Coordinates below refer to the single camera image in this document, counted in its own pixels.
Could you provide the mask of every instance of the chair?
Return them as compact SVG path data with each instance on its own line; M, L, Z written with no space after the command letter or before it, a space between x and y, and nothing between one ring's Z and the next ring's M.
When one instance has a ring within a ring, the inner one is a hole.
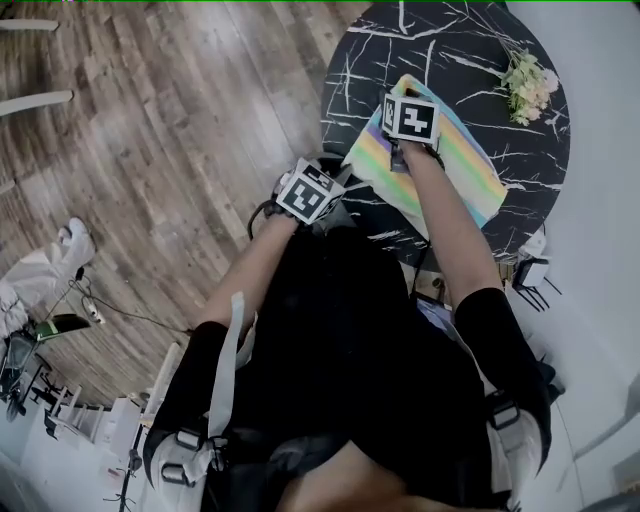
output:
M0 20L0 31L2 30L45 30L53 32L60 26L57 21L50 20ZM44 107L46 105L55 105L57 103L66 103L73 98L73 92L55 91L43 94L32 94L12 100L0 102L0 117L21 110L30 108Z

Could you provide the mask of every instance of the wire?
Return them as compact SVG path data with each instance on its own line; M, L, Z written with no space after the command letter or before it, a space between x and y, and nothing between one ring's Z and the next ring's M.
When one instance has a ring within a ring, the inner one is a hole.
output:
M267 199L266 201L263 201L258 205L256 211L251 215L249 222L247 222L247 233L249 233L249 240L253 240L253 222L256 220L258 214L271 203L273 203L273 199Z
M65 299L65 297L69 294L70 291L71 291L71 285L69 285L69 288L67 288L67 291L62 294L62 297L60 297L56 301L56 303L53 305L53 307L49 310L49 312L47 313L47 316L44 317L44 320L43 320L44 322L46 322L49 319L49 317L51 316L51 313L53 313L53 310L58 307L58 304L60 304Z
M418 276L420 275L420 267L422 267L422 264L424 263L424 260L427 257L427 253L429 252L429 249L431 248L431 240L427 240L427 245L424 246L424 249L422 249L420 251L420 254L418 254L418 260L416 261L416 272L415 274L413 274L413 284L411 285L411 296L415 297L416 294L416 284L418 283Z
M562 426L564 427L564 431L567 434L567 441L569 443L569 450L571 450L571 465L573 466L573 470L576 473L576 480L578 482L578 489L580 490L580 500L582 501L582 508L585 507L585 499L584 499L584 491L582 490L582 481L580 480L580 470L578 469L578 464L575 460L575 450L573 449L573 443L571 442L571 436L569 435L569 429L567 428L567 423L564 421L564 416L562 415L562 410L560 409L560 404L556 404L556 409L558 409L558 414L560 414L560 420L562 420Z
M99 302L100 304L102 304L103 306L106 306L107 308L115 311L116 313L119 313L121 315L124 316L129 316L131 318L137 318L139 320L146 320L147 322L151 322L152 324L155 324L159 327L164 327L165 329L169 330L169 331L173 331L173 332L179 332L181 334L186 334L187 336L190 336L193 331L191 329L178 329L177 327L172 327L170 325L164 324L162 322L159 322L158 320L154 320L153 318L149 318L147 316L144 315L136 315L135 313L129 313L127 311L123 311L117 307L115 307L112 304L109 304L108 302L106 302L105 300L102 300L99 297L96 297L93 292L91 291L91 279L89 279L87 276L83 276L82 279L86 279L89 284L87 285L87 290L84 289L84 287L80 284L80 281L76 281L76 280L70 280L69 281L69 289L74 289L76 290L78 293L80 293L80 295L82 295L82 299L80 299L80 304L82 305L82 308L84 309L85 314L87 314L89 317L91 317L91 311L87 308L86 302L87 300L91 300L93 302Z

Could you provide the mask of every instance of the rainbow striped cloth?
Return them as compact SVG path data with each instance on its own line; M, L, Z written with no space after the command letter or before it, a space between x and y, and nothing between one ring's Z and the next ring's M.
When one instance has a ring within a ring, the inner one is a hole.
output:
M416 78L404 75L391 92L404 96L407 88L440 105L438 151L447 176L478 227L484 226L498 213L507 195L491 160L453 110ZM345 163L350 163L357 178L371 185L382 200L397 208L428 240L411 176L391 172L391 145L382 136L380 117L381 109L378 107L349 150Z

